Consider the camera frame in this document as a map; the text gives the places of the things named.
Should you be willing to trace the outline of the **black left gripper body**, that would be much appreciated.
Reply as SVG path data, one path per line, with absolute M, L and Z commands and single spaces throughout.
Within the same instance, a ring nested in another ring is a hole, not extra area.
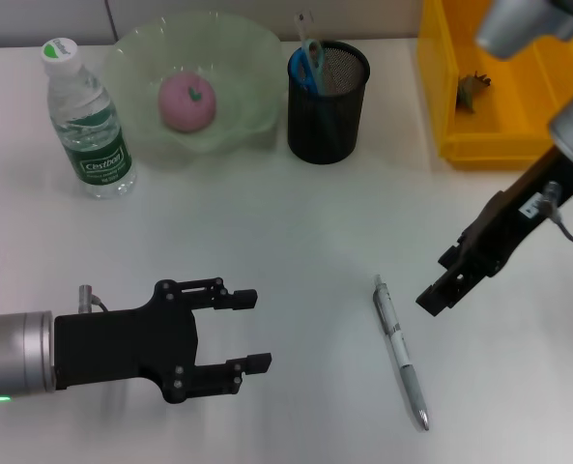
M 142 378 L 155 383 L 166 402 L 181 403 L 199 391 L 197 345 L 181 288 L 160 281 L 138 308 L 55 318 L 56 388 Z

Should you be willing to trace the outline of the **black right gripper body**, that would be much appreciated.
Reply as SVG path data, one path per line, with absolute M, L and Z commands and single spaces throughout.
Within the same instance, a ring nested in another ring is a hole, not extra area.
M 573 162 L 556 147 L 508 189 L 495 194 L 465 229 L 460 276 L 494 276 L 506 264 L 515 248 L 543 221 L 540 215 L 525 216 L 520 208 L 551 182 L 560 186 L 560 202 L 573 195 Z

